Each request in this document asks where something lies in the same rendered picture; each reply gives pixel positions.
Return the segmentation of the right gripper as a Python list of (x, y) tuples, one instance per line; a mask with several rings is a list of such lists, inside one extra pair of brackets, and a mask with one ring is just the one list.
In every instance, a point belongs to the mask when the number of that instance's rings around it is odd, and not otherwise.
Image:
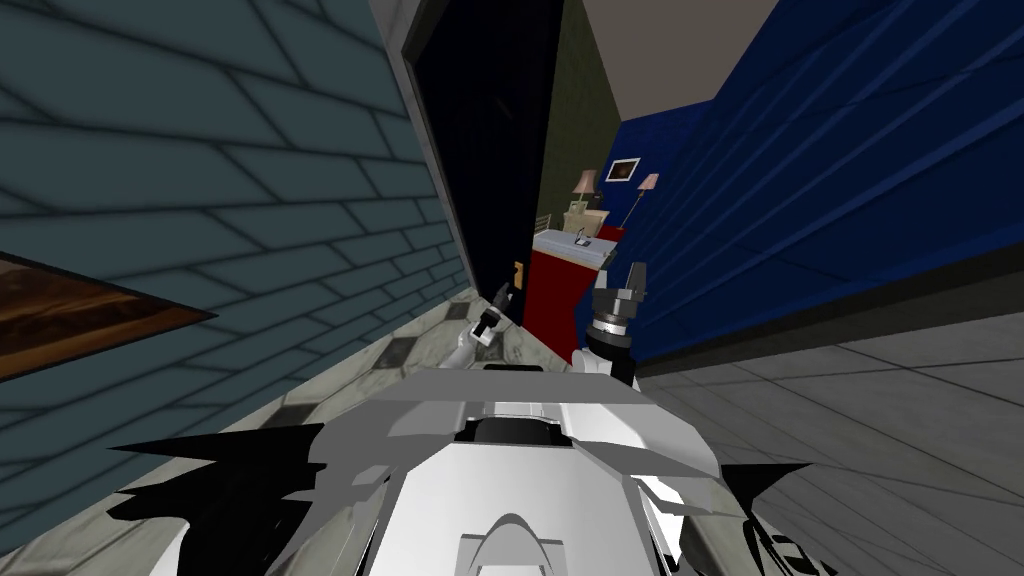
[(633, 262), (624, 289), (613, 289), (608, 284), (608, 272), (598, 272), (592, 291), (593, 318), (612, 324), (627, 324), (635, 318), (639, 304), (646, 295), (646, 264)]

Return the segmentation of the red bed with white cover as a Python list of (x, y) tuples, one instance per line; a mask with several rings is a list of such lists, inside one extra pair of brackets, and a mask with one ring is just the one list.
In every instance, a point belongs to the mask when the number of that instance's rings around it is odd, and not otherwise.
[(534, 237), (523, 328), (569, 363), (578, 348), (577, 306), (616, 240), (546, 230)]

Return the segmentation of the pink shade floor lamp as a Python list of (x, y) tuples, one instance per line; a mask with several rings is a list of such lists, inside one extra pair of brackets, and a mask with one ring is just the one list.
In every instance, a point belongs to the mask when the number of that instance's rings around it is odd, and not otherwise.
[(658, 178), (659, 178), (659, 175), (660, 175), (659, 173), (650, 173), (637, 187), (636, 198), (635, 198), (632, 206), (630, 207), (629, 211), (627, 212), (626, 216), (623, 218), (622, 223), (618, 227), (620, 230), (625, 230), (626, 229), (627, 222), (630, 219), (630, 217), (632, 216), (632, 214), (635, 212), (635, 210), (636, 210), (636, 208), (637, 208), (640, 200), (644, 197), (644, 195), (647, 192), (653, 190), (656, 187)]

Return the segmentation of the pink shade table lamp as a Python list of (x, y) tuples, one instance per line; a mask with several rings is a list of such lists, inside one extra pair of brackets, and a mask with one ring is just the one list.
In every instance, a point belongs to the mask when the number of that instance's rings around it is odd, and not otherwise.
[(583, 214), (588, 209), (598, 209), (601, 202), (599, 190), (596, 187), (597, 170), (584, 170), (572, 192), (575, 199), (571, 201), (568, 212)]

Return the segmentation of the dark blue door leaf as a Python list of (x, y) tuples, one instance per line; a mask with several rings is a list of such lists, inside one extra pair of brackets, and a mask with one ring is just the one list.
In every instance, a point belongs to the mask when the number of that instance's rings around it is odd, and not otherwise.
[[(420, 0), (403, 45), (478, 293), (524, 316), (564, 0)], [(512, 286), (514, 262), (525, 266)]]

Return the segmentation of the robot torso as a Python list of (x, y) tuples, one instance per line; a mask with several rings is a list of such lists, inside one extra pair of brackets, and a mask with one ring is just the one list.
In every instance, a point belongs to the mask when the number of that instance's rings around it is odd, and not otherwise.
[(386, 487), (364, 576), (658, 576), (644, 504), (707, 512), (719, 478), (697, 431), (603, 374), (426, 369), (325, 423), (322, 464), (285, 546), (297, 551), (341, 509)]

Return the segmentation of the brown wall picture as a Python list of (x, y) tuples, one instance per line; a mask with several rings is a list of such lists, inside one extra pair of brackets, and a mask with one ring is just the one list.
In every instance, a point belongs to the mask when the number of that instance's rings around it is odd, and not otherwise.
[(0, 382), (214, 317), (0, 251)]

